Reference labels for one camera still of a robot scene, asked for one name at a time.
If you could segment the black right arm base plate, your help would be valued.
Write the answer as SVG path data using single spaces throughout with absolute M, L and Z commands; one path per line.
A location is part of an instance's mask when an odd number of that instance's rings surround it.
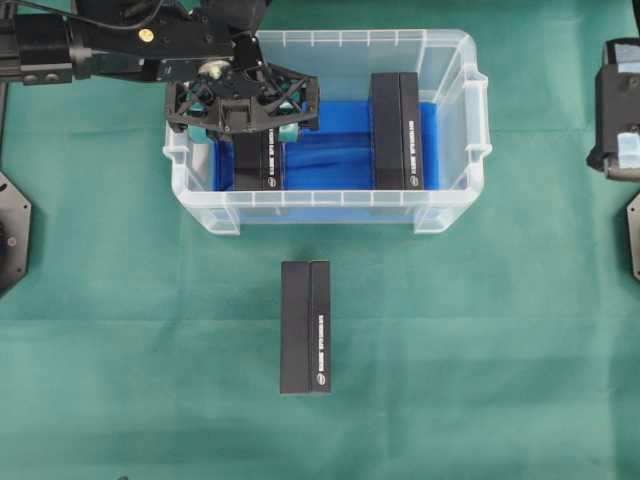
M 626 218 L 629 234 L 629 251 L 632 275 L 640 279 L 640 193 L 637 193 L 626 206 Z

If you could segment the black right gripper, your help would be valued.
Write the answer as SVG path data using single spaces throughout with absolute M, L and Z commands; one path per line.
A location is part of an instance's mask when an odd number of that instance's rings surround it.
M 595 143 L 586 164 L 611 180 L 637 180 L 640 168 L 637 38 L 609 40 L 595 77 Z

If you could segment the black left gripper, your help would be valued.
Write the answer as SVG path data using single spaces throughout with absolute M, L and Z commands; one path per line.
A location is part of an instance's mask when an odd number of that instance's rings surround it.
M 167 83 L 170 130 L 180 134 L 193 127 L 221 141 L 223 134 L 209 118 L 217 100 L 214 83 L 194 79 L 209 61 L 232 61 L 233 37 L 254 33 L 269 6 L 268 1 L 200 1 L 192 8 L 180 1 L 75 1 L 76 17 L 69 20 L 74 77 Z M 270 72 L 258 100 L 277 122 L 280 143 L 295 143 L 304 131 L 319 130 L 315 76 Z

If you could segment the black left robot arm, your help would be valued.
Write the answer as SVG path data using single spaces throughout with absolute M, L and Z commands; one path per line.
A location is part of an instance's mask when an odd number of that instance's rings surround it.
M 166 87 L 165 119 L 231 140 L 316 130 L 316 77 L 267 61 L 256 32 L 267 1 L 75 1 L 71 11 L 1 4 L 1 80 L 55 85 L 93 76 Z

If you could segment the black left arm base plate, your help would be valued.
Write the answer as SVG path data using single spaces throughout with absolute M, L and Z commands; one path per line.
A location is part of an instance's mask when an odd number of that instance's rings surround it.
M 1 296 L 28 271 L 31 202 L 1 173 Z

